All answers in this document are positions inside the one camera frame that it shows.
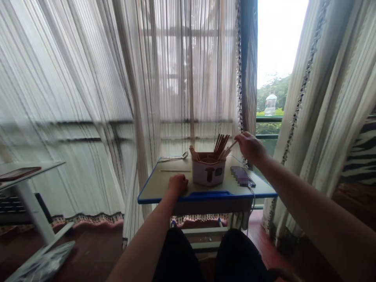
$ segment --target metal spoon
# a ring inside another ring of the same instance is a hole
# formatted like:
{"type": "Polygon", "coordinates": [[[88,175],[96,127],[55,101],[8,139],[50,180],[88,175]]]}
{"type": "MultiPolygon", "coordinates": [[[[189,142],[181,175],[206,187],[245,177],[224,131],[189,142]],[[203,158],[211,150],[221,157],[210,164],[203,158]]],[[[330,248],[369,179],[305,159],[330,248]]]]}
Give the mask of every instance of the metal spoon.
{"type": "Polygon", "coordinates": [[[164,161],[159,161],[159,163],[164,163],[164,162],[167,162],[167,161],[174,161],[174,160],[177,160],[177,159],[185,159],[186,157],[188,157],[188,152],[185,152],[181,157],[179,158],[173,158],[173,159],[167,159],[167,160],[164,160],[164,161]]]}

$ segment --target right hand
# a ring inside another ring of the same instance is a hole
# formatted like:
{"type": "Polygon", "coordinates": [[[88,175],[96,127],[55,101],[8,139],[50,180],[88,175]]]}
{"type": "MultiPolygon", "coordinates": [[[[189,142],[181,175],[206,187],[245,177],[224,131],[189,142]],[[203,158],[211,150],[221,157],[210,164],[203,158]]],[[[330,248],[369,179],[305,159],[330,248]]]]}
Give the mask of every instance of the right hand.
{"type": "Polygon", "coordinates": [[[239,143],[240,151],[243,156],[256,166],[269,157],[266,148],[260,140],[249,132],[243,132],[234,137],[239,143]]]}

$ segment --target zebra print cushion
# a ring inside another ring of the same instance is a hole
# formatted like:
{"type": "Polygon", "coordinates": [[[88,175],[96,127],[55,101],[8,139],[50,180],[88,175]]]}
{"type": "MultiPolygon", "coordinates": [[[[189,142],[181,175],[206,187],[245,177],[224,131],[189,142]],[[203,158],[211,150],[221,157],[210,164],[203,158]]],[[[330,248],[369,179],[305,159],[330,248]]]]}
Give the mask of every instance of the zebra print cushion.
{"type": "Polygon", "coordinates": [[[376,120],[367,119],[342,171],[342,180],[376,185],[376,120]]]}

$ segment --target blue desk edge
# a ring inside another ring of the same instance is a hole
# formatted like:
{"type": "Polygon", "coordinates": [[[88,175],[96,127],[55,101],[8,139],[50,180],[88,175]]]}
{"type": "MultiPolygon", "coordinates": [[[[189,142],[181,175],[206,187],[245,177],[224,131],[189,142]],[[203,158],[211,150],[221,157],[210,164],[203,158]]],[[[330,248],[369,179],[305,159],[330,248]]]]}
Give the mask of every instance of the blue desk edge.
{"type": "MultiPolygon", "coordinates": [[[[233,155],[229,155],[229,156],[235,158],[239,163],[241,163],[235,156],[233,156],[233,155]]],[[[140,199],[140,196],[141,196],[142,192],[144,191],[146,185],[148,184],[149,179],[152,176],[152,174],[153,174],[154,170],[156,169],[157,165],[158,165],[158,162],[155,165],[155,167],[153,168],[152,173],[149,175],[148,180],[146,181],[146,183],[143,186],[140,194],[137,197],[137,203],[138,204],[158,204],[162,200],[162,198],[143,199],[143,200],[140,199]]],[[[259,198],[275,198],[275,197],[277,197],[277,193],[257,194],[256,195],[256,199],[259,199],[259,198]]],[[[250,195],[233,195],[228,191],[208,191],[208,192],[192,192],[187,197],[179,197],[177,201],[178,202],[197,202],[197,201],[213,201],[213,200],[228,200],[228,199],[234,200],[234,199],[251,199],[251,198],[253,198],[253,194],[250,194],[250,195]]]]}

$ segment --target phone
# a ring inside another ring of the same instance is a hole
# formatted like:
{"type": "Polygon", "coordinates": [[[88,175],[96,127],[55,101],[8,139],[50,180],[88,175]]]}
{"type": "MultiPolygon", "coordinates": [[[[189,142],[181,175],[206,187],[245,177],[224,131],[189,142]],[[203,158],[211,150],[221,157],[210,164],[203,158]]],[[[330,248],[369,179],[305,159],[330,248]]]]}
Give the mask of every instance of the phone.
{"type": "Polygon", "coordinates": [[[231,174],[235,177],[238,184],[242,187],[256,187],[256,183],[249,177],[244,168],[240,166],[232,166],[231,174]]]}
{"type": "Polygon", "coordinates": [[[29,167],[29,168],[19,168],[11,172],[5,173],[3,175],[0,175],[0,181],[14,181],[25,175],[38,171],[40,169],[41,169],[40,166],[34,166],[34,167],[29,167]]]}

